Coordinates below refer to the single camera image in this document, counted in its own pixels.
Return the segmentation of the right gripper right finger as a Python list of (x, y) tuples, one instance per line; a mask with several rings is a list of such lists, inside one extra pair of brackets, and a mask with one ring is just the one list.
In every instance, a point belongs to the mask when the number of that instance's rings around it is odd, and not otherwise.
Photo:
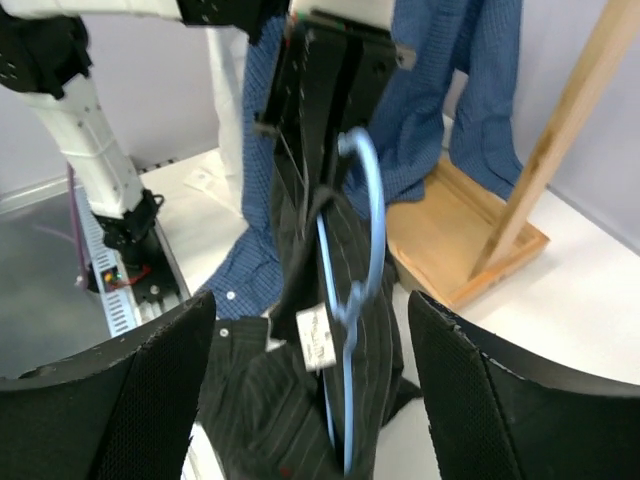
[(412, 346), (444, 479), (636, 479), (639, 388), (546, 359), (425, 293)]

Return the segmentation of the light blue hanger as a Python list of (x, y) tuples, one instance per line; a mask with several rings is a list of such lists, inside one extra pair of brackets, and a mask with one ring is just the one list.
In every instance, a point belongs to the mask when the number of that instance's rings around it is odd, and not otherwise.
[(378, 293), (384, 269), (386, 251), (386, 220), (383, 183), (379, 169), (379, 160), (374, 144), (362, 127), (354, 127), (346, 133), (338, 135), (338, 154), (348, 156), (355, 154), (364, 172), (369, 202), (370, 258), (366, 280), (355, 280), (351, 283), (348, 299), (341, 303), (333, 275), (330, 247), (328, 243), (324, 218), (316, 218), (318, 239), (322, 257), (322, 267), (328, 294), (330, 312), (346, 331), (343, 346), (342, 370), (344, 393), (344, 437), (343, 437), (343, 470), (349, 474), (352, 470), (354, 453), (354, 382), (352, 374), (352, 354), (357, 345), (357, 323), (361, 311), (369, 300)]

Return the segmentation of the wooden clothes rack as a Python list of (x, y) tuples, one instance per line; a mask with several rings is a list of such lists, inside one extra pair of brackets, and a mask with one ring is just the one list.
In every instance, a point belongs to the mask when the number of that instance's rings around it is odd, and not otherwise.
[(389, 249), (406, 290), (459, 309), (541, 253), (549, 239), (528, 216), (638, 30), (638, 2), (606, 4), (508, 201), (443, 154), (425, 179), (425, 197), (389, 208)]

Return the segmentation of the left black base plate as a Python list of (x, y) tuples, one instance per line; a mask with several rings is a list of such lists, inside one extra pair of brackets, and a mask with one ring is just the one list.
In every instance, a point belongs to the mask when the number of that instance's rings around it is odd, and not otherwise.
[(135, 304), (149, 318), (171, 310), (189, 297), (186, 282), (158, 221), (141, 241), (124, 247), (121, 260)]

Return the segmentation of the blue checked shirt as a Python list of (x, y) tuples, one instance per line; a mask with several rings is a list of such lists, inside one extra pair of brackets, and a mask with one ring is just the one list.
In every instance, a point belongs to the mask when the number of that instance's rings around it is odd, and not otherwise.
[[(390, 81), (369, 128), (380, 159), (385, 198), (415, 201), (436, 165), (442, 140), (452, 162), (484, 188), (507, 198), (521, 173), (511, 128), (517, 83), (519, 1), (400, 1), (393, 38), (413, 48), (417, 62)], [(253, 129), (271, 82), (284, 21), (269, 20), (246, 53), (242, 108), (242, 214), (247, 229), (206, 281), (221, 317), (259, 315), (278, 299), (282, 271), (270, 225), (273, 144)], [(442, 109), (453, 73), (466, 87), (446, 134)]]

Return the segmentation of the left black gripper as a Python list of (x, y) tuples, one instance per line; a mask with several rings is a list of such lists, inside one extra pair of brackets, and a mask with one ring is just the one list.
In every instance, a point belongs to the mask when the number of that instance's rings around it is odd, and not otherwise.
[(415, 63), (390, 32), (313, 9), (288, 16), (266, 106), (255, 130), (275, 140), (276, 171), (286, 185), (341, 186), (351, 164), (337, 136), (369, 124), (387, 82)]

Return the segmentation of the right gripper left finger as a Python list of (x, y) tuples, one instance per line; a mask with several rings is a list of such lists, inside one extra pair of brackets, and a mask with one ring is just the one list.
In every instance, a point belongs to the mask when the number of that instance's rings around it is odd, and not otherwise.
[(4, 479), (178, 479), (216, 304), (199, 294), (155, 320), (1, 381)]

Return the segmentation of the white shirt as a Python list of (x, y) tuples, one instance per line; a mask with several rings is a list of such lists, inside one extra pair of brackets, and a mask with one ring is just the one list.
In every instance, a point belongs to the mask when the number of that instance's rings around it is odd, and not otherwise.
[(223, 208), (241, 217), (243, 190), (242, 90), (247, 36), (232, 27), (206, 32), (215, 112), (219, 122), (218, 147), (207, 153), (184, 179)]

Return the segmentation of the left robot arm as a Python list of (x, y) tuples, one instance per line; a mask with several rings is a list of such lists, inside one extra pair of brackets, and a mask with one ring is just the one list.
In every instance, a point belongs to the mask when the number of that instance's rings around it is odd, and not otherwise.
[(85, 188), (105, 245), (143, 270), (164, 252), (155, 231), (161, 202), (118, 145), (91, 78), (83, 13), (155, 17), (191, 27), (237, 27), (251, 40), (276, 14), (326, 18), (385, 37), (392, 2), (4, 1), (1, 83), (39, 116)]

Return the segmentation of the black pinstriped shirt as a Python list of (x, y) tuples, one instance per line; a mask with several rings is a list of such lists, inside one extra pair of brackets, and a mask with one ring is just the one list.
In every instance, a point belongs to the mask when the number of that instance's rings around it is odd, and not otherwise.
[(386, 267), (361, 312), (352, 354), (354, 442), (343, 465), (343, 326), (326, 310), (316, 229), (297, 231), (283, 182), (274, 179), (271, 223), (285, 284), (268, 318), (215, 326), (198, 420), (230, 479), (369, 479), (381, 429), (417, 387), (404, 361)]

